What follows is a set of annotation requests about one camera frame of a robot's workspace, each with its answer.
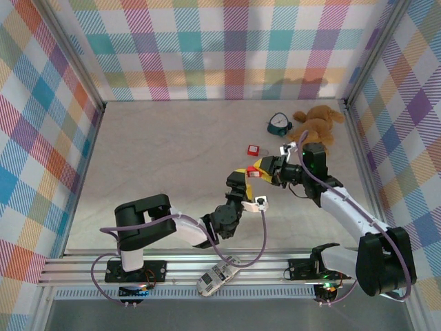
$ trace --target small red object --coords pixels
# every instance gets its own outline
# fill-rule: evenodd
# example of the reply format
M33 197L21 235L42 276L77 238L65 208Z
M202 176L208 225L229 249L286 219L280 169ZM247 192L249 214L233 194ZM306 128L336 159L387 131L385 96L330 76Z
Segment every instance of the small red object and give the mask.
M248 145L248 155L252 155L253 157L257 157L259 155L260 147L256 145Z
M255 169L253 166L247 168L247 177L261 177L262 174L259 170Z

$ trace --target metal frame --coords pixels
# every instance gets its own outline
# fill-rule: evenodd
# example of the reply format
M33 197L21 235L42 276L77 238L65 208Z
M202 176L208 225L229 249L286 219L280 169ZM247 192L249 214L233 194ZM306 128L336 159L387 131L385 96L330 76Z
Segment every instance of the metal frame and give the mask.
M352 91L349 93L347 97L346 103L349 106L352 106L361 90L365 86L367 79L372 73L372 70L375 68L378 60L381 58L384 49L392 38L393 32L396 30L398 24L401 22L401 18L407 11L407 8L410 6L412 0L397 0L395 5L391 11L387 19L386 26L381 32L380 37L378 38L377 43L372 48L372 51L369 54L369 57L363 66L360 76L357 81L353 85Z
M44 330L51 306L56 300L105 299L95 289L90 278L93 261L104 252L105 250L69 250L62 259L49 259L32 303L35 313L29 318L26 330ZM252 261L258 254L253 250L225 250L225 253L237 255L242 262ZM156 284L148 299L205 299L197 294L196 281L204 271L218 262L216 254L182 250L145 250L144 254L145 260L167 261L166 281ZM216 298L312 299L315 297L314 284L329 281L283 279L283 272L288 268L288 259L307 259L309 254L310 250L268 250L255 265L240 271L216 294ZM107 260L102 260L96 264L95 277L106 293L115 295L120 284L104 282L106 263ZM344 281L345 285L352 283L353 280Z
M32 0L40 15L43 17L45 23L48 25L50 32L54 35L60 49L63 51L64 56L72 66L80 82L88 92L90 98L95 103L95 106L104 113L105 102L101 98L96 86L93 83L92 78L88 74L83 62L81 62L78 54L70 42L69 36L63 29L63 26L59 23L57 16L55 15L51 5L47 0Z
M96 141L96 136L99 132L101 120L105 109L105 102L102 100L96 86L93 84L85 66L81 62L78 54L75 52L68 35L58 22L57 16L53 12L52 7L48 4L47 0L33 0L35 6L40 12L41 16L45 19L49 29L53 33L57 43L62 49L67 60L70 62L74 71L80 78L81 83L85 86L88 94L95 102L97 108L101 113L101 118L96 129L96 135L92 144ZM382 205L376 194L375 182L372 174L369 171L369 165L367 163L365 154L362 149L360 136L356 130L356 125L351 115L349 106L353 105L357 96L360 94L363 86L365 85L369 75L372 73L375 64L379 60L388 44L393 31L399 24L402 16L405 14L411 0L397 0L388 22L382 31L382 34L371 51L366 64L364 65L357 82L349 94L346 101L340 103L340 109L345 114L347 120L347 129L349 136L351 137L352 150L356 157L356 163L362 179L363 188L365 190L368 202L375 216L379 219L385 220ZM86 171L90 162L89 155L86 165ZM81 189L83 187L85 173L81 179ZM61 298L59 290L69 289L92 289L92 282L90 279L90 266L93 260L103 253L101 250L68 250L63 255L65 245L68 240L68 233L72 225L72 219L69 220L65 233L63 234L62 243L58 252L58 256L62 259L49 259L45 269L43 271L41 282L37 288L34 301L32 302L31 312L35 312L33 316L28 319L26 330L44 330L46 322L48 320L50 308L52 302ZM236 254L240 257L241 261L251 261L256 252L249 250L239 250L238 252L226 251L232 254ZM261 260L253 265L251 268L241 271L225 288L240 288L246 287L252 289L255 285L266 286L270 288L289 288L300 286L303 288L310 288L311 285L302 282L286 281L283 279L283 271L287 268L287 260L290 258L307 258L309 257L310 250L308 251L296 251L296 252L277 252L268 250L261 258ZM165 259L168 261L167 281L160 286L162 288L188 288L189 285L194 285L197 278L203 271L213 266L218 261L218 257L214 254L195 254L194 251L183 252L182 250L168 250L168 251L145 251L146 259ZM109 285L103 282L103 276L105 273L106 260L101 261L96 265L96 278L100 285L106 290L115 289L115 285ZM425 309L424 300L421 299L421 294L417 286L413 288L413 296L411 300L407 302L407 307L411 315L413 325L417 330L435 330L435 326L431 320L430 314ZM83 299L84 296L71 295L71 299Z
M83 191L83 187L84 187L84 182L85 182L85 177L86 174L88 173L88 169L89 169L89 165L90 165L90 160L92 159L92 153L95 147L95 143L96 143L96 139L98 138L98 133L99 133L99 129L101 127L101 124L103 122L103 117L104 117L104 109L105 109L105 105L103 108L103 111L100 113L99 115L99 120L96 124L96 132L95 132L95 136L93 138L92 141L92 146L90 147L90 153L88 155L88 158L86 160L86 165L84 168L84 172L81 174L80 180L79 180L79 189L78 189L78 199L76 199L75 204L74 204L74 208L72 209L72 213L70 214L69 218L68 218L68 223L66 224L66 227L64 229L63 232L63 236L61 238L61 244L59 249L57 250L57 253L55 254L55 256L59 257L60 259L63 257L63 253L66 249L66 245L68 244L68 239L69 239L69 233L70 233L70 229L72 228L72 224L74 223L74 215L76 212L76 208L78 207L79 204L79 197L81 196L81 192Z

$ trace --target plaid wallpaper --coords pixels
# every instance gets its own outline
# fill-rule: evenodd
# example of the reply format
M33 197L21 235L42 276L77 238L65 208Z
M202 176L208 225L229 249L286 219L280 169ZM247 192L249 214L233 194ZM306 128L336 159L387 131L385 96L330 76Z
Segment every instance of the plaid wallpaper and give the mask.
M391 7L387 0L50 3L108 101L339 99Z
M414 0L354 117L387 221L411 235L420 288L441 330L441 0Z
M352 72L351 78L346 85L345 92L342 95L342 99L347 99L349 94L351 93L353 87L355 86L355 83L357 82L358 78L360 77L361 70L365 66L367 59L371 55L371 52L375 45L377 44L377 41L381 37L381 32L383 31L384 27L387 24L388 18L390 14L392 13L394 5L399 0L388 0L386 7L384 8L380 19L377 21L377 24L375 26L375 29L373 29L373 32L371 34L371 37L369 38L368 42L366 43L366 46L364 50L362 51L360 58L358 59L357 66Z
M0 330L22 330L99 114L31 0L0 0Z

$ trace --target brown teddy bear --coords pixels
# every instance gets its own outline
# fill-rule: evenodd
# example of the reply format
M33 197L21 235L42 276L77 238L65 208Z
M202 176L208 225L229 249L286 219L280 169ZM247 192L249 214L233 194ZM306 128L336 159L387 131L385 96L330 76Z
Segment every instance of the brown teddy bear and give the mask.
M325 147L334 142L334 136L331 133L334 121L337 123L345 121L343 114L325 105L313 107L307 114L296 112L293 118L304 123L289 135L292 141L298 143L301 134L308 130L308 137L303 143L323 143Z

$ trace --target white floor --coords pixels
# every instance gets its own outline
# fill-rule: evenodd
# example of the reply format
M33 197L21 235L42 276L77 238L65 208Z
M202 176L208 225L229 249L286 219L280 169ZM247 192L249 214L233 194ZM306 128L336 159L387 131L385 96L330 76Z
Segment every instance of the white floor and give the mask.
M170 101L109 103L92 155L67 249L115 249L100 227L115 226L114 209L121 203L158 193L168 194L185 214L201 217L225 203L225 180L257 158L249 144L278 154L287 142L266 131L275 112L289 118L296 110L318 104L338 110L337 101ZM329 173L367 208L344 124L334 126L336 142L329 149ZM298 163L293 157L292 163ZM269 197L268 248L312 248L338 242L356 247L342 226L310 200L252 179L254 195ZM296 187L299 195L304 194ZM221 248L260 248L259 214L244 213L234 238ZM185 242L163 239L150 248L185 248Z

